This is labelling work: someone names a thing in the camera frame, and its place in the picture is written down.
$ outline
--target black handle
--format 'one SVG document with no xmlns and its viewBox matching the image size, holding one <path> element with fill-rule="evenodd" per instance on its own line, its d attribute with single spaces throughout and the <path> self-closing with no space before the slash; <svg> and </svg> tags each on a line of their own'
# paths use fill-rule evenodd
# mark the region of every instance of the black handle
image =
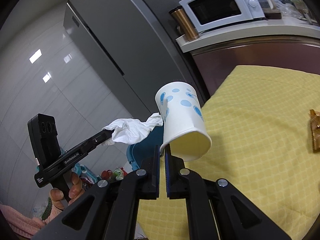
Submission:
<svg viewBox="0 0 320 240">
<path fill-rule="evenodd" d="M 69 203 L 71 198 L 69 198 L 69 187 L 63 177 L 63 175 L 57 177 L 53 182 L 51 182 L 52 187 L 55 187 L 62 191 L 64 198 Z"/>
</svg>

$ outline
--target silver screw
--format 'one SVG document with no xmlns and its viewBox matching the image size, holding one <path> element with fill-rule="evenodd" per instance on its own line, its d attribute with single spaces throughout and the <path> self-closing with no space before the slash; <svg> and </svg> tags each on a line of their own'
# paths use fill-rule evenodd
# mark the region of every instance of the silver screw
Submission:
<svg viewBox="0 0 320 240">
<path fill-rule="evenodd" d="M 189 173 L 190 173 L 190 171 L 188 169 L 183 168 L 180 170 L 181 175 L 188 175 Z"/>
<path fill-rule="evenodd" d="M 104 179 L 98 181 L 98 187 L 105 187 L 108 185 L 108 182 Z"/>
<path fill-rule="evenodd" d="M 138 176 L 143 176 L 143 175 L 145 175 L 147 172 L 144 170 L 144 169 L 139 169 L 139 170 L 137 170 L 136 171 L 136 174 L 138 175 Z"/>
<path fill-rule="evenodd" d="M 225 187 L 226 185 L 228 185 L 228 182 L 225 179 L 219 179 L 218 180 L 218 185 L 220 187 Z"/>
</svg>

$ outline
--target white paper cup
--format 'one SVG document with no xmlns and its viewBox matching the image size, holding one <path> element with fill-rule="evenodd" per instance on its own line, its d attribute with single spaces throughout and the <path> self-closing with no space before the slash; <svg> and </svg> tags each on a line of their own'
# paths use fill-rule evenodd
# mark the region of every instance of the white paper cup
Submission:
<svg viewBox="0 0 320 240">
<path fill-rule="evenodd" d="M 172 82 L 160 88 L 155 99 L 164 120 L 160 151 L 170 143 L 171 154 L 185 162 L 206 154 L 212 141 L 205 129 L 195 89 L 184 82 Z"/>
</svg>

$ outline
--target microwave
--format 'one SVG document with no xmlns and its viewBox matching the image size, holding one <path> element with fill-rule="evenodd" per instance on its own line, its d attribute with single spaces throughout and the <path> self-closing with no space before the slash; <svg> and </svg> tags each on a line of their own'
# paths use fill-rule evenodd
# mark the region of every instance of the microwave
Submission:
<svg viewBox="0 0 320 240">
<path fill-rule="evenodd" d="M 182 0 L 180 5 L 198 32 L 265 18 L 258 0 Z"/>
</svg>

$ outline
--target crumpled tissue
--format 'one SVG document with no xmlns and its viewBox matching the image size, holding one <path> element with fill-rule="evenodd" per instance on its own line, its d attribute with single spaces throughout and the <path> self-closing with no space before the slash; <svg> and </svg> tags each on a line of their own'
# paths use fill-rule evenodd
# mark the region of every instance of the crumpled tissue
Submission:
<svg viewBox="0 0 320 240">
<path fill-rule="evenodd" d="M 102 130 L 114 130 L 112 137 L 102 145 L 113 145 L 115 142 L 135 144 L 145 139 L 156 126 L 162 126 L 163 120 L 159 113 L 152 114 L 146 122 L 139 119 L 117 119 Z"/>
</svg>

